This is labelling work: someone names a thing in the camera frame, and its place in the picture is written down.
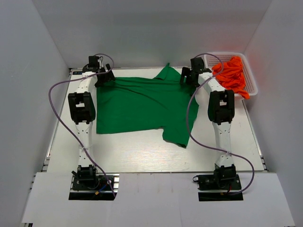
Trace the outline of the green t shirt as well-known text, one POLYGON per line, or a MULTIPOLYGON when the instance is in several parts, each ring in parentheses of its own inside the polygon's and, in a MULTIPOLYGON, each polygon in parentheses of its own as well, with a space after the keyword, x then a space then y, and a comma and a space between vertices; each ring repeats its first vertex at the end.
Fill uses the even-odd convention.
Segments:
MULTIPOLYGON (((166 142, 186 148, 187 106, 195 88, 180 84, 181 74, 166 65, 152 79, 117 77, 97 88, 97 134, 113 134, 162 129, 166 142)), ((189 109, 192 130, 199 105, 195 99, 189 109)))

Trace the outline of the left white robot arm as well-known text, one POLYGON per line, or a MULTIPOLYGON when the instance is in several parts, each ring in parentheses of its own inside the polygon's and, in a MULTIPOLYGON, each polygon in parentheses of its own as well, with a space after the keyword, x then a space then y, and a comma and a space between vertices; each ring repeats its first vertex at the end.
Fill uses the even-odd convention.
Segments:
POLYGON ((99 186, 100 177, 96 174, 93 158, 92 128, 96 118, 93 99, 93 89, 104 83, 115 80, 113 73, 107 72, 110 65, 103 65, 104 55, 89 56, 89 62, 82 68, 82 78, 77 89, 68 94, 68 104, 71 119, 75 123, 77 138, 80 140, 79 161, 77 172, 74 174, 89 188, 99 186))

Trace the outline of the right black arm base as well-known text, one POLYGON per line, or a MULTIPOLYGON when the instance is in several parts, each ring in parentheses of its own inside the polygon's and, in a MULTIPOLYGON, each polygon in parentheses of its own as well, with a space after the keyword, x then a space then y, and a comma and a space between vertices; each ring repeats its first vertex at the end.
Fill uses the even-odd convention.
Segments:
POLYGON ((192 178, 198 186, 200 202, 243 201, 243 194, 233 195, 242 189, 239 175, 235 179, 217 183, 214 175, 196 175, 192 178))

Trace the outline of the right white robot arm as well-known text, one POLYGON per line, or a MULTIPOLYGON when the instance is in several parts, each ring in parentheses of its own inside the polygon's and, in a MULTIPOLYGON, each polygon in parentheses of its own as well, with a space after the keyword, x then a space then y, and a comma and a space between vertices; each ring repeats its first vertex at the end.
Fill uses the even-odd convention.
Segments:
POLYGON ((235 115, 234 92, 227 90, 215 80, 212 71, 206 68, 201 54, 192 58, 191 67, 183 67, 180 84, 186 83, 196 90, 190 98, 186 112, 186 126, 190 138, 204 148, 216 150, 219 157, 216 160, 213 173, 214 184, 218 188, 226 188, 236 178, 236 167, 232 158, 230 130, 235 115), (204 88, 209 95, 208 118, 212 122, 216 147, 210 147, 198 142, 192 135, 189 128, 189 109, 196 93, 204 88))

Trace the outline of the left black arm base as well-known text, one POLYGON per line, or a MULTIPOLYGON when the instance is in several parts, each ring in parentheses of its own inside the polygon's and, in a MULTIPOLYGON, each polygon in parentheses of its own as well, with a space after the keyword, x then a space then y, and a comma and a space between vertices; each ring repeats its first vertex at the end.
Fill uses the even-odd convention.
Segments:
POLYGON ((72 177, 70 201, 113 201, 118 192, 118 175, 96 175, 95 179, 80 180, 72 177))

